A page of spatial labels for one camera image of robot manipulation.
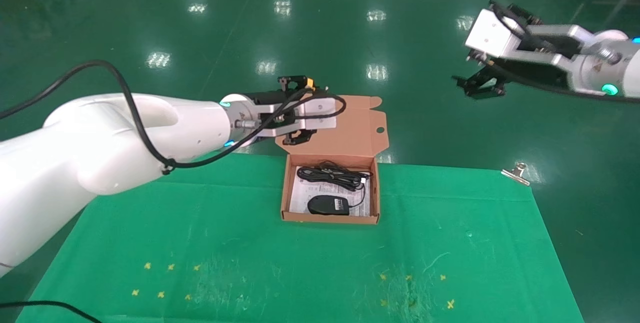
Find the green cloth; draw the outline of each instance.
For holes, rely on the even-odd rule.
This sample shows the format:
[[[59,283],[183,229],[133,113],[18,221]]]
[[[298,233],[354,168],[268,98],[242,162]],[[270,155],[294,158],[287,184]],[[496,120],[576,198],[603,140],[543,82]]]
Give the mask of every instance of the green cloth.
[[[275,156],[101,197],[31,298],[111,323],[583,321],[530,188],[493,170],[379,172],[378,225],[283,222]],[[18,322],[84,321],[27,307]]]

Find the box lid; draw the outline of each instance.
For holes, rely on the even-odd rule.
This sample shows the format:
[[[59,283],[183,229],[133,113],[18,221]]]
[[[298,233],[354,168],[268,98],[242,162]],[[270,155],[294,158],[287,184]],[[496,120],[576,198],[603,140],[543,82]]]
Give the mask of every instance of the box lid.
[[[311,140],[298,145],[283,145],[283,136],[276,143],[291,155],[347,155],[374,157],[389,147],[387,115],[372,110],[382,103],[380,97],[341,95],[347,108],[336,117],[336,127],[318,129]],[[341,102],[336,102],[340,109]]]

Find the open cardboard box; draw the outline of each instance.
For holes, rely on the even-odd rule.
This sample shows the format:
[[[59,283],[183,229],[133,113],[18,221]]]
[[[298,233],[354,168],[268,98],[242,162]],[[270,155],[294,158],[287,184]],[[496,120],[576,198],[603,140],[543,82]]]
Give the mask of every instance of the open cardboard box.
[[[318,129],[311,140],[298,145],[277,145],[288,152],[284,172],[282,205],[280,213],[284,221],[306,221],[325,223],[352,223],[377,225],[380,220],[380,178],[376,155],[389,147],[387,115],[372,110],[382,103],[379,97],[364,95],[341,95],[347,108],[337,116],[337,127]],[[342,103],[336,103],[339,109]],[[290,212],[291,192],[296,178],[296,166],[317,166],[323,161],[332,161],[348,170],[366,171],[369,178],[370,216],[320,215]]]

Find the black cable bundle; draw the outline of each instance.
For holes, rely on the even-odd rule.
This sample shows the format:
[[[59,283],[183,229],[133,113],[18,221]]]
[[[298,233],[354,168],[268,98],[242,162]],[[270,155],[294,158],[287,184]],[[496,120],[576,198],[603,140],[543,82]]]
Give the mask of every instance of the black cable bundle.
[[[335,184],[348,191],[359,191],[364,188],[363,178],[369,178],[367,173],[352,172],[333,161],[325,160],[318,166],[301,166],[297,176],[309,182],[326,182]]]

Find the green floor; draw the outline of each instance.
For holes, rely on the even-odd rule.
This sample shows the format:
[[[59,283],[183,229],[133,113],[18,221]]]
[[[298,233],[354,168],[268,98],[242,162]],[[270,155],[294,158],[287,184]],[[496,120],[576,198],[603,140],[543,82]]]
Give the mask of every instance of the green floor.
[[[464,61],[462,42],[487,1],[0,0],[0,107],[96,58],[114,63],[140,93],[217,100],[306,74],[334,93],[381,96],[391,142],[381,162],[497,170],[524,161],[585,320],[633,321],[640,110],[521,86],[501,99],[466,99],[450,75],[477,69]],[[640,36],[640,0],[500,1],[548,23]],[[0,140],[36,129],[62,102],[116,90],[104,72],[83,72],[3,120]],[[250,150],[282,154],[267,142]],[[29,296],[64,232],[0,280],[0,300]]]

